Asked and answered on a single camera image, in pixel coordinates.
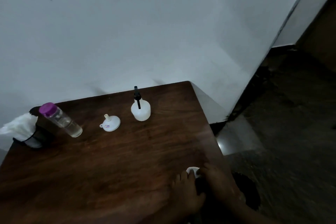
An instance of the clear plastic bottle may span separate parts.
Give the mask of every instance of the clear plastic bottle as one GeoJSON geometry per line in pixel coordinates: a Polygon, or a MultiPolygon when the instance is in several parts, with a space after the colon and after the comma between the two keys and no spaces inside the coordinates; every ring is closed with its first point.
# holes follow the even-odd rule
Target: clear plastic bottle
{"type": "Polygon", "coordinates": [[[40,107],[39,112],[60,128],[64,128],[72,137],[78,137],[83,132],[83,129],[54,103],[45,103],[40,107]]]}

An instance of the white wall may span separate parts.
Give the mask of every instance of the white wall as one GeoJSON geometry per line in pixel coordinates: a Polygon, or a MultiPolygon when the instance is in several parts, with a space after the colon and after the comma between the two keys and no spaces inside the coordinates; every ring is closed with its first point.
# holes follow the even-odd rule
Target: white wall
{"type": "Polygon", "coordinates": [[[44,102],[185,80],[222,121],[294,2],[0,0],[0,124],[44,102]]]}
{"type": "Polygon", "coordinates": [[[295,44],[327,0],[300,0],[274,46],[295,44]]]}

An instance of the hand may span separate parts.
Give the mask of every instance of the hand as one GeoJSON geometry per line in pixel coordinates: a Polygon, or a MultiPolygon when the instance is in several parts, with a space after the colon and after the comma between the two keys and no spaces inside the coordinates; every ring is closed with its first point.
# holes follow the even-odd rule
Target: hand
{"type": "Polygon", "coordinates": [[[197,195],[195,186],[195,173],[186,171],[176,176],[172,182],[172,191],[170,195],[170,205],[183,216],[197,213],[203,206],[205,193],[197,195]]]}
{"type": "Polygon", "coordinates": [[[235,197],[229,178],[217,167],[205,163],[198,173],[207,180],[212,193],[222,203],[229,203],[235,197]]]}

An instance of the spray nozzle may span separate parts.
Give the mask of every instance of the spray nozzle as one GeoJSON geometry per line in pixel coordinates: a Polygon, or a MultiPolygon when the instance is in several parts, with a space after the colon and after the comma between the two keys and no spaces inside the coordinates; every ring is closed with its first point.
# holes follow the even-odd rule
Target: spray nozzle
{"type": "Polygon", "coordinates": [[[134,99],[138,102],[139,109],[141,109],[141,106],[140,106],[141,95],[140,95],[140,92],[138,91],[137,86],[134,86],[134,99]]]}

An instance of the white spray bottle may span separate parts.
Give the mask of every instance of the white spray bottle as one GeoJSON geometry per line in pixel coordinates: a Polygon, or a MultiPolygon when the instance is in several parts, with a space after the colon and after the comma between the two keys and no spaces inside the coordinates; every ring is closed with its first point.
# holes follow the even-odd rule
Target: white spray bottle
{"type": "Polygon", "coordinates": [[[131,107],[131,112],[139,121],[144,121],[151,115],[151,105],[141,98],[138,87],[134,87],[134,103],[131,107]]]}

